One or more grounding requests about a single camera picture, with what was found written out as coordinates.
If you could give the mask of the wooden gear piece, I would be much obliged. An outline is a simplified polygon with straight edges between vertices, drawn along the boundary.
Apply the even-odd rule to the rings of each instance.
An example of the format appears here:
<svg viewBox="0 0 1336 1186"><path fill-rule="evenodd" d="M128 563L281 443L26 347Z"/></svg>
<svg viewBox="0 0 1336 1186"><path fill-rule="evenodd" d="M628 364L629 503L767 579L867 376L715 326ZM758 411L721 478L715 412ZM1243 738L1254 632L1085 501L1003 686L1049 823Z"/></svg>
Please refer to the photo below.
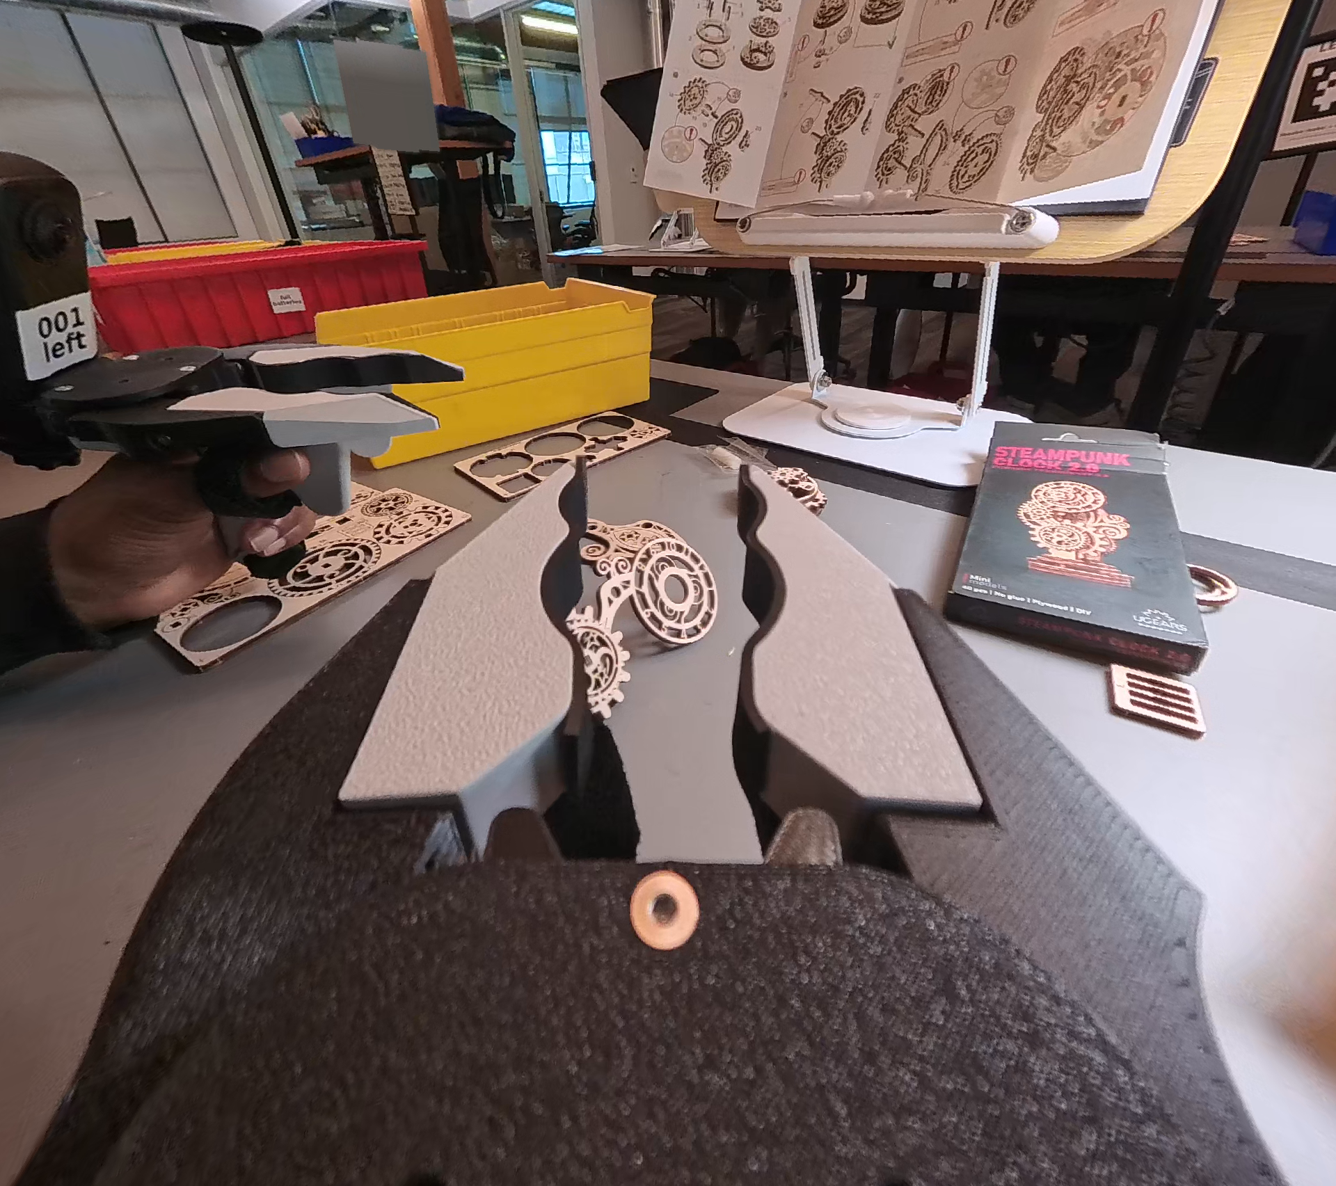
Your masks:
<svg viewBox="0 0 1336 1186"><path fill-rule="evenodd" d="M625 685L630 680L625 636L590 609L576 610L568 625L582 654L589 707L608 720L614 707L625 700Z"/></svg>

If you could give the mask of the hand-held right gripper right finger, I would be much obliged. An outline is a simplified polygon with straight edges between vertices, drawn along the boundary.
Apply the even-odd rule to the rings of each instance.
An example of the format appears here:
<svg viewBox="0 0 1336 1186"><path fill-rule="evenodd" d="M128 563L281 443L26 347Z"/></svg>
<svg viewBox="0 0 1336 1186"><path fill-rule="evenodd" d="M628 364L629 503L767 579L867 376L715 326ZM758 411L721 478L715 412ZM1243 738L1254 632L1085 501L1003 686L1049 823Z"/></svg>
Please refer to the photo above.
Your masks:
<svg viewBox="0 0 1336 1186"><path fill-rule="evenodd" d="M845 855L882 816L974 820L984 794L893 582L772 475L744 465L738 532L756 627L738 691L738 781L763 851L813 809Z"/></svg>

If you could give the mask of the hanging paper sign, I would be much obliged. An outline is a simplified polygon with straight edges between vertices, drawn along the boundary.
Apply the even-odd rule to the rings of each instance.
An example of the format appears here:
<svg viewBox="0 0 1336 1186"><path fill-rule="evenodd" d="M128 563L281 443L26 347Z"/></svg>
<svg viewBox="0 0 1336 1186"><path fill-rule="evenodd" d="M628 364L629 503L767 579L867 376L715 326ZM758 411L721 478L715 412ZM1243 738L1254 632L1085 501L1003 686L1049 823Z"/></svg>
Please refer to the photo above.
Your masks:
<svg viewBox="0 0 1336 1186"><path fill-rule="evenodd" d="M390 216L415 216L401 152L392 148L372 146L370 155L387 213Z"/></svg>

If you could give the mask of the ornate wooden clock frame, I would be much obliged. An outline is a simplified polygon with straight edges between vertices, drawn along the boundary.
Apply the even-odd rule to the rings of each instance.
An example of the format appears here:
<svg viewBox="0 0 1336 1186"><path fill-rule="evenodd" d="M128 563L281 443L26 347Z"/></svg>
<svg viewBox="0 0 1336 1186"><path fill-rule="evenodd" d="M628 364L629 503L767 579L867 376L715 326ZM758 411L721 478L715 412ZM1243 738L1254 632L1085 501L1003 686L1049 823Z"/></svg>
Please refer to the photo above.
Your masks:
<svg viewBox="0 0 1336 1186"><path fill-rule="evenodd" d="M669 648L696 643L714 627L719 592L712 572L699 551L664 524L590 518L579 556L600 583L594 604L568 617L571 631L596 627L611 635L625 606Z"/></svg>

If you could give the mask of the person's left forearm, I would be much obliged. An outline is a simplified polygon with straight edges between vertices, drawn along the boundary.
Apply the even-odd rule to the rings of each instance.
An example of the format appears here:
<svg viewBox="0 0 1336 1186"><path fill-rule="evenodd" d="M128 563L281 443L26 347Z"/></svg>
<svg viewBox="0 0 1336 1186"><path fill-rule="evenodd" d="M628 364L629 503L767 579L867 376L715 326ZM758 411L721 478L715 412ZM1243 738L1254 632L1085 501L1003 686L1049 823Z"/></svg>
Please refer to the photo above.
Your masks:
<svg viewBox="0 0 1336 1186"><path fill-rule="evenodd" d="M1 521L1 675L113 641L82 625L58 593L49 528L56 504Z"/></svg>

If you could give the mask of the black trapezoid panel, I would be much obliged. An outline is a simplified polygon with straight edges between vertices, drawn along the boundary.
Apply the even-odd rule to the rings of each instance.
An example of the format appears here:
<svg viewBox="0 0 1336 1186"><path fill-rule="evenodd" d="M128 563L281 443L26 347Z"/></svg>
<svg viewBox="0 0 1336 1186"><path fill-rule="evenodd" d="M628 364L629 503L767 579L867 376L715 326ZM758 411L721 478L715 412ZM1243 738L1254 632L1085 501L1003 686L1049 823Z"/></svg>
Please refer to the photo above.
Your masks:
<svg viewBox="0 0 1336 1186"><path fill-rule="evenodd" d="M654 132L662 68L607 80L600 95L621 123L648 151Z"/></svg>

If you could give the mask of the yellow plastic tote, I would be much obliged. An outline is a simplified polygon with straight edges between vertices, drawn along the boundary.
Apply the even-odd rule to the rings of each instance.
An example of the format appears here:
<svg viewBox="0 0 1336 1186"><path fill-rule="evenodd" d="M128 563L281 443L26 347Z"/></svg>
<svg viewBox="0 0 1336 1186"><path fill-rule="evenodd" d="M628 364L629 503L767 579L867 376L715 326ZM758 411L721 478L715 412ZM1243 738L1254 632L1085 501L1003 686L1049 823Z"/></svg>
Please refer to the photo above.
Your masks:
<svg viewBox="0 0 1336 1186"><path fill-rule="evenodd" d="M107 263L113 266L152 262L195 262L256 252L269 252L277 248L284 248L287 244L288 242L273 241L141 244L122 248L107 248L104 249L104 256Z"/></svg>

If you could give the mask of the black metal post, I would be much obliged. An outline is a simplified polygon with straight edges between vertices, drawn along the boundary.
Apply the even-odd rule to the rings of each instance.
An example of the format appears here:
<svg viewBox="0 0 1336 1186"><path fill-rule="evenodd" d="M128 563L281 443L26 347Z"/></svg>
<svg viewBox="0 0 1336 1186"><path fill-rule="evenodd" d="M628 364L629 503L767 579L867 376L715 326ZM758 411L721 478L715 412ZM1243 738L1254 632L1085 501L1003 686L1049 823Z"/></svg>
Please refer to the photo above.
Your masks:
<svg viewBox="0 0 1336 1186"><path fill-rule="evenodd" d="M1156 435L1170 403L1179 371L1205 312L1230 238L1255 183L1262 159L1275 144L1294 68L1305 48L1322 0L1291 0L1268 66L1244 119L1240 137L1211 197L1200 209L1168 308L1127 411L1126 426Z"/></svg>

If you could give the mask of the white book stand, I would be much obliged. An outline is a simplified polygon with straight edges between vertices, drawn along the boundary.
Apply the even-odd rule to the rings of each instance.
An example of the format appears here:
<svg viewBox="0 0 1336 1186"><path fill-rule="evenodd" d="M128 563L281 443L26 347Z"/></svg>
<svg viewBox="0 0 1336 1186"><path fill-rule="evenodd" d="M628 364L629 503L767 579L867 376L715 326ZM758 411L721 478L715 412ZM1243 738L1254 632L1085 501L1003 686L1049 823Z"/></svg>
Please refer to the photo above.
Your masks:
<svg viewBox="0 0 1336 1186"><path fill-rule="evenodd" d="M988 409L999 255L1053 244L1060 223L1028 206L969 205L966 209L874 212L803 205L746 213L736 222L743 242L789 242L797 300L806 386L790 386L726 416L735 436L845 461L875 474L945 489L980 480L994 429L1014 422ZM838 384L827 373L815 312L811 261L827 247L866 249L980 251L984 265L977 338L969 387L957 405Z"/></svg>

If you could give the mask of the red plastic bin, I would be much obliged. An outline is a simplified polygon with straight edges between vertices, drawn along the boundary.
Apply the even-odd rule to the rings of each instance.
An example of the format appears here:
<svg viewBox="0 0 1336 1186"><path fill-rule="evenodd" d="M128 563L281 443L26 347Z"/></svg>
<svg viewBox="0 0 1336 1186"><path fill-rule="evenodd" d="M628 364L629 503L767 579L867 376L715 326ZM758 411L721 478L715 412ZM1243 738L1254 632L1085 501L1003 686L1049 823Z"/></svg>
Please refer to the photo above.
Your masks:
<svg viewBox="0 0 1336 1186"><path fill-rule="evenodd" d="M117 354L237 347L313 333L320 313L426 295L420 240L287 244L195 262L89 269L103 341Z"/></svg>

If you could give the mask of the wooden part sheet with gears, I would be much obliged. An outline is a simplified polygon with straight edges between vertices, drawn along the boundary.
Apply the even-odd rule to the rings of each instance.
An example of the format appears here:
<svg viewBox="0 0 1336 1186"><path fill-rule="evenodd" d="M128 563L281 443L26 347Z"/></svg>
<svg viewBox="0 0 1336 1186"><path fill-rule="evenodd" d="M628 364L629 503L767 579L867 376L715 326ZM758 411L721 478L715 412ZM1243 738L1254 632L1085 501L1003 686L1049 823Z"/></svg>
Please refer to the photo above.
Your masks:
<svg viewBox="0 0 1336 1186"><path fill-rule="evenodd" d="M237 563L206 590L159 616L154 634L192 668L205 671L470 518L465 510L405 489L380 492L355 483L349 508L316 524L289 571L259 577Z"/></svg>

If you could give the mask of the long wooden table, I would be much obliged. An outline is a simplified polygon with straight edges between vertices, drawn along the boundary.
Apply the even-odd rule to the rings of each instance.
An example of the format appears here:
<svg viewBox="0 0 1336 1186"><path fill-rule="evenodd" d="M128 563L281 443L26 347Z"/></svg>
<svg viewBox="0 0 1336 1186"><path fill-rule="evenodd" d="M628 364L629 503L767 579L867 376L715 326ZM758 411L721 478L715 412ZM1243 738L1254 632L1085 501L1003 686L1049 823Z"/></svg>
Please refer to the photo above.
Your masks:
<svg viewBox="0 0 1336 1186"><path fill-rule="evenodd" d="M1041 262L1034 254L1012 252L998 261L1002 274L1014 276L1074 276L1087 279L1148 279L1175 280L1187 259L1187 248L1163 248L1155 244L1138 252L1098 262ZM690 251L680 248L648 247L586 247L555 251L550 262L557 268L647 268L647 269L721 269L721 270L786 270L790 258L782 252L724 252ZM814 256L814 270L878 273L967 273L981 274L987 261L977 254L949 258L914 258L907 251L870 258L847 255ZM1293 244L1284 233L1269 235L1261 244L1230 247L1220 261L1213 281L1280 283L1298 286L1332 286L1335 259L1314 255Z"/></svg>

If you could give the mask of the blue cloth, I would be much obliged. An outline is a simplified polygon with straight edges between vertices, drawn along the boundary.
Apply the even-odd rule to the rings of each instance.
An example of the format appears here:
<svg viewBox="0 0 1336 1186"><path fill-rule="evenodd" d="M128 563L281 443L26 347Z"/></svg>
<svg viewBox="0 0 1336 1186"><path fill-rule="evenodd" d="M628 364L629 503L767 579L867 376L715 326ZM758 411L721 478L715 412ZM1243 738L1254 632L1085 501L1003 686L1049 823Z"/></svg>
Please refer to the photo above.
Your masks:
<svg viewBox="0 0 1336 1186"><path fill-rule="evenodd" d="M437 103L434 113L441 141L484 142L513 152L515 130L487 112Z"/></svg>

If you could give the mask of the yellow plastic bin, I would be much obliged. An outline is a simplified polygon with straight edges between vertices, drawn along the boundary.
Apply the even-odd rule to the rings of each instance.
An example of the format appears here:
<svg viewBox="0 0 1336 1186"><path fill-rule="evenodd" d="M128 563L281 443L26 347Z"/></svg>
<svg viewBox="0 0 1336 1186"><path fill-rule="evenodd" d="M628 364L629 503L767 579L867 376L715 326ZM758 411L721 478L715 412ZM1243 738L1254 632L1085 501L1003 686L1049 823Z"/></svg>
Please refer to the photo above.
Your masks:
<svg viewBox="0 0 1336 1186"><path fill-rule="evenodd" d="M655 297L571 277L321 312L320 344L408 350L456 364L452 383L398 383L397 396L438 419L372 458L387 469L558 426L650 396Z"/></svg>

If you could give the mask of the paper instruction sheet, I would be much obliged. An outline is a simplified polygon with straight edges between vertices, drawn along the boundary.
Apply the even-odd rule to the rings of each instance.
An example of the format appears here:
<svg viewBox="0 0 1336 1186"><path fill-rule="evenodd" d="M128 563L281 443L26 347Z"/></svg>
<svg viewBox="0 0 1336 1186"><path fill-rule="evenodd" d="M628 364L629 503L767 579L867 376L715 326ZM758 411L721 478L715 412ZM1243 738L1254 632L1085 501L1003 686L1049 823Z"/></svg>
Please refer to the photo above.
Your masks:
<svg viewBox="0 0 1336 1186"><path fill-rule="evenodd" d="M674 0L644 184L761 210L1143 210L1222 0Z"/></svg>

